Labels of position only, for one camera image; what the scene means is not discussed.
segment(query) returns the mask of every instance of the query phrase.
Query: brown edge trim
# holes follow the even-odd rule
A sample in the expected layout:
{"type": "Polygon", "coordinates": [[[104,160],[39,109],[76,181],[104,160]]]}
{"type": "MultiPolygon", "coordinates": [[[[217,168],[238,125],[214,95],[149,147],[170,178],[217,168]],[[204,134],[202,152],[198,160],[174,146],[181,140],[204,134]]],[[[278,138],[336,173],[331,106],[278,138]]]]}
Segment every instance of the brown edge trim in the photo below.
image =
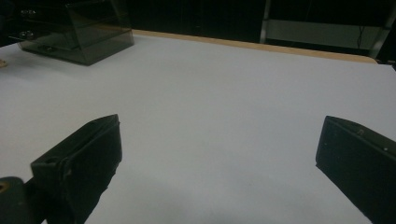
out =
{"type": "Polygon", "coordinates": [[[356,62],[356,63],[375,63],[376,64],[376,61],[372,58],[360,56],[360,55],[353,55],[353,54],[333,53],[333,52],[326,52],[326,51],[319,51],[319,50],[312,50],[312,49],[286,48],[286,47],[280,47],[280,46],[255,44],[255,43],[248,43],[248,42],[241,42],[241,41],[234,41],[234,40],[224,40],[224,39],[216,39],[216,38],[192,36],[192,35],[175,35],[175,34],[143,31],[143,30],[133,30],[133,33],[134,33],[134,35],[157,36],[157,37],[164,37],[164,38],[197,41],[197,42],[210,43],[210,44],[219,44],[219,45],[238,47],[238,48],[244,48],[244,49],[259,49],[259,50],[266,50],[266,51],[272,51],[272,52],[304,55],[304,56],[310,56],[310,57],[342,60],[342,61],[349,61],[349,62],[356,62]]]}

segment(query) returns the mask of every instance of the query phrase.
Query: white tabletop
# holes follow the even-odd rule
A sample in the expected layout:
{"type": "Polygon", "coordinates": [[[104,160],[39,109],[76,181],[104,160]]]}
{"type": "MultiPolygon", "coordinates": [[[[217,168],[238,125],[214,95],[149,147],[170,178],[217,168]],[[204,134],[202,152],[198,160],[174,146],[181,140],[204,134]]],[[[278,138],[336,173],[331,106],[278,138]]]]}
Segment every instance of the white tabletop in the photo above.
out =
{"type": "Polygon", "coordinates": [[[390,66],[138,35],[92,66],[0,49],[0,176],[119,114],[87,223],[370,223],[315,165],[325,116],[396,139],[390,66]]]}

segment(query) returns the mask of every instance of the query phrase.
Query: white table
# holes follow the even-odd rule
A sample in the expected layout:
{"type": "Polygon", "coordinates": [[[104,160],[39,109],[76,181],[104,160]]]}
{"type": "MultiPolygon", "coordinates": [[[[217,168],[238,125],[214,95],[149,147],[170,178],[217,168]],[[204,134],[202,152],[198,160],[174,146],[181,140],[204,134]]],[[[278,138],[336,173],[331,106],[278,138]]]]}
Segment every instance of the white table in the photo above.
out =
{"type": "Polygon", "coordinates": [[[326,115],[396,139],[390,66],[137,35],[92,66],[0,49],[0,176],[119,114],[123,161],[87,223],[370,223],[315,165],[326,115]]]}

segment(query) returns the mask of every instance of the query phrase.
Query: table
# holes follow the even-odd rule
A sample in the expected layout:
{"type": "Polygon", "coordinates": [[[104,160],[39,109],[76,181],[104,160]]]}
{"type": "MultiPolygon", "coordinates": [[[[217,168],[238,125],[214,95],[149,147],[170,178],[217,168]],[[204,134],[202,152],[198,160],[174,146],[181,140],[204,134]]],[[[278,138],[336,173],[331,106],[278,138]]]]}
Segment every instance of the table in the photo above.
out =
{"type": "Polygon", "coordinates": [[[396,139],[390,66],[135,35],[92,66],[0,49],[0,176],[119,114],[87,223],[370,223],[315,165],[325,116],[396,139]]]}

